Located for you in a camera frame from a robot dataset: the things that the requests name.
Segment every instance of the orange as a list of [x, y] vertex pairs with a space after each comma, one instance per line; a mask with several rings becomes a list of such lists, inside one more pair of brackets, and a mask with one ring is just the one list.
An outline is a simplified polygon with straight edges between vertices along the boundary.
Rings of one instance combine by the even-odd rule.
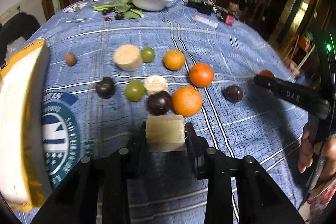
[[180, 88], [171, 97], [173, 110], [182, 116], [192, 116], [199, 112], [203, 99], [201, 94], [190, 86]]
[[170, 70], [179, 70], [185, 62], [184, 54], [179, 50], [169, 50], [166, 52], [163, 63]]
[[213, 70], [204, 63], [194, 65], [189, 71], [191, 83], [199, 88], [210, 85], [213, 80]]
[[269, 70], [266, 70], [266, 69], [264, 69], [261, 72], [259, 72], [259, 75], [261, 75], [261, 76], [267, 76], [269, 78], [274, 78], [274, 74], [271, 73]]

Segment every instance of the white box with yellow edge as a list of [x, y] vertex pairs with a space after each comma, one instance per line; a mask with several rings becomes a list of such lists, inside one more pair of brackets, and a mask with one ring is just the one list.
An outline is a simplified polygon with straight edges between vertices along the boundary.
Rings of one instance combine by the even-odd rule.
[[42, 146], [42, 93], [50, 51], [44, 40], [0, 71], [0, 192], [13, 210], [41, 207], [51, 194]]

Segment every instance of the checkered tablecloth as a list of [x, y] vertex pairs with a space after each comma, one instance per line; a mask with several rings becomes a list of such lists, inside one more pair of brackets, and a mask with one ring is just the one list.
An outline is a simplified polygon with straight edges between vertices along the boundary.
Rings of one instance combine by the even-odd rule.
[[[68, 148], [62, 146], [64, 142], [55, 140], [43, 144], [52, 185], [56, 187], [82, 156], [108, 156], [139, 132], [149, 115], [145, 106], [147, 97], [129, 102], [123, 91], [130, 80], [143, 81], [149, 75], [162, 75], [168, 81], [169, 93], [173, 94], [189, 85], [188, 70], [203, 62], [213, 68], [215, 78], [210, 86], [198, 89], [204, 101], [202, 110], [186, 117], [185, 122], [192, 122], [198, 135], [229, 156], [254, 156], [298, 207], [305, 180], [296, 167], [297, 153], [307, 114], [253, 83], [253, 76], [263, 69], [292, 81], [290, 73], [271, 46], [246, 24], [235, 21], [229, 26], [214, 15], [200, 14], [184, 6], [181, 0], [174, 1], [177, 3], [171, 8], [144, 12], [145, 18], [139, 20], [114, 20], [111, 13], [111, 21], [104, 21], [104, 16], [92, 8], [84, 8], [84, 1], [54, 15], [26, 42], [28, 45], [38, 38], [46, 39], [51, 60], [45, 94], [61, 94], [65, 98], [63, 104], [68, 107], [62, 123], [56, 114], [48, 112], [49, 101], [44, 102], [43, 126], [46, 130], [62, 130], [62, 134], [67, 134], [63, 137], [65, 142], [69, 143]], [[76, 5], [82, 7], [79, 12], [74, 10]], [[216, 21], [218, 26], [195, 21], [195, 15]], [[143, 63], [133, 72], [118, 69], [113, 54], [123, 44], [152, 47], [154, 61]], [[186, 64], [179, 71], [170, 71], [162, 65], [162, 57], [175, 48], [185, 54]], [[73, 67], [64, 63], [69, 52], [78, 59]], [[94, 91], [95, 83], [104, 76], [112, 77], [116, 84], [116, 93], [110, 99], [101, 99]], [[224, 99], [221, 91], [229, 85], [243, 89], [242, 101], [232, 104]], [[73, 122], [71, 126], [76, 131], [73, 135], [67, 121]], [[201, 224], [206, 197], [207, 181], [194, 178], [185, 152], [152, 154], [144, 177], [129, 181], [132, 223]], [[232, 180], [232, 198], [236, 223], [235, 180]], [[33, 210], [16, 215], [23, 223], [29, 223], [35, 213]]]

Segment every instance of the hand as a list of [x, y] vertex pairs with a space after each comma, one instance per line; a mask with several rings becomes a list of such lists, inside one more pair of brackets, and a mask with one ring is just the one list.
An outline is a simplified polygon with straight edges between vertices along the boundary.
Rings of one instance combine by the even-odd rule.
[[[303, 128], [303, 136], [299, 151], [299, 160], [297, 167], [300, 173], [303, 173], [313, 163], [313, 154], [318, 155], [321, 150], [322, 143], [316, 143], [314, 147], [308, 140], [309, 127], [306, 124]], [[328, 140], [322, 150], [321, 156], [327, 157], [328, 160], [322, 170], [318, 182], [325, 182], [331, 179], [336, 173], [336, 138]]]

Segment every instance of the silver bolt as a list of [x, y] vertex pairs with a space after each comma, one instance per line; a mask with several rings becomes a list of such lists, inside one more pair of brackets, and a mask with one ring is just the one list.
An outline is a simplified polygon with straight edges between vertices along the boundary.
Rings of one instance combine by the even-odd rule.
[[129, 150], [126, 147], [123, 147], [123, 148], [119, 149], [119, 154], [122, 155], [122, 156], [127, 155], [128, 152], [129, 152]]
[[213, 155], [214, 153], [216, 153], [216, 148], [213, 148], [213, 147], [209, 147], [207, 148], [207, 153], [210, 154], [210, 155]]
[[252, 156], [245, 156], [245, 160], [246, 160], [249, 164], [251, 164], [251, 163], [254, 162], [254, 157], [252, 157]]
[[90, 160], [91, 160], [90, 157], [85, 156], [85, 157], [82, 157], [81, 162], [82, 162], [83, 164], [87, 164]]

